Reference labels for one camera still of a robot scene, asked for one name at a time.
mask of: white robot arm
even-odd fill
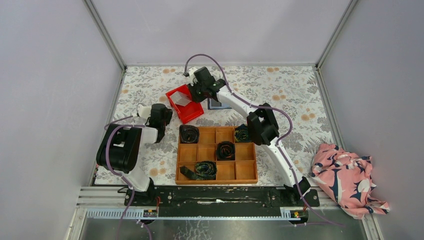
[[[251,107],[247,105],[246,103],[242,102],[241,100],[234,97],[227,88],[223,87],[221,90],[216,94],[217,99],[220,103],[229,105],[232,109],[234,109],[237,113],[242,115],[244,118],[247,118],[249,116],[249,113],[252,113],[257,110],[257,108]],[[283,151],[284,155],[287,156],[288,160],[290,161],[290,164],[294,169],[295,175],[293,176],[292,171],[290,170],[289,165],[287,164],[286,160],[283,158],[283,155],[280,153],[279,149],[277,148],[277,137],[272,139],[270,141],[270,145],[262,144],[262,149],[271,157],[272,161],[274,162],[275,166],[277,167],[277,170],[279,173],[281,173],[281,176],[283,178],[283,183],[287,186],[295,186],[295,178],[297,178],[298,182],[302,180],[302,174],[300,171],[294,166],[292,159],[289,157],[289,155],[286,152],[286,149],[284,148],[283,144],[280,142],[279,147]]]
[[[273,108],[264,103],[259,105],[244,96],[233,92],[223,79],[215,80],[206,67],[190,68],[185,74],[193,81],[188,84],[194,102],[202,102],[206,98],[229,105],[247,120],[247,128],[252,141],[261,146],[271,157],[278,172],[281,173],[286,188],[293,189],[295,196],[304,196],[311,185],[293,164],[281,141],[279,141],[278,124]]]

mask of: floral tablecloth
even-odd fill
[[[209,67],[215,77],[221,77],[217,67]],[[293,120],[293,131],[283,144],[294,164],[305,176],[311,173],[312,158],[322,142],[332,143],[333,137],[311,66],[228,66],[224,68],[230,86],[241,95],[257,103],[269,103],[282,109]],[[117,101],[114,119],[135,112],[138,103],[146,106],[163,103],[170,108],[166,92],[188,83],[183,77],[184,68],[164,66],[128,67]],[[202,103],[204,114],[188,124],[194,126],[239,126],[246,123],[232,109],[208,110]],[[288,121],[275,113],[280,134],[288,130]],[[122,121],[143,124],[136,118]],[[140,148],[138,160],[142,169],[156,185],[175,185],[179,126],[182,124],[174,112],[160,143]],[[258,186],[281,186],[282,178],[270,157],[256,148]],[[124,185],[121,179],[99,166],[95,172],[96,185]]]

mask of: pink fabric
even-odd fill
[[[376,187],[371,178],[371,159],[322,143],[313,158],[312,179],[355,219],[365,214],[387,214],[389,204],[370,196]]]

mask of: wooden tray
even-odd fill
[[[198,127],[199,141],[195,144],[181,143],[178,137],[175,183],[177,185],[256,184],[258,170],[255,144],[253,142],[235,143],[235,128],[235,126],[200,126]],[[223,141],[235,144],[235,160],[217,160],[217,144]],[[216,163],[216,180],[190,180],[180,173],[181,166],[194,171],[195,164],[202,161]]]

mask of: gray wall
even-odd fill
[[[82,0],[3,0],[0,33],[0,239],[63,239],[120,70]]]
[[[127,64],[315,63],[349,0],[94,0]],[[210,63],[196,59],[198,63]]]
[[[374,157],[385,239],[422,239],[424,1],[362,0],[322,68],[347,150]]]

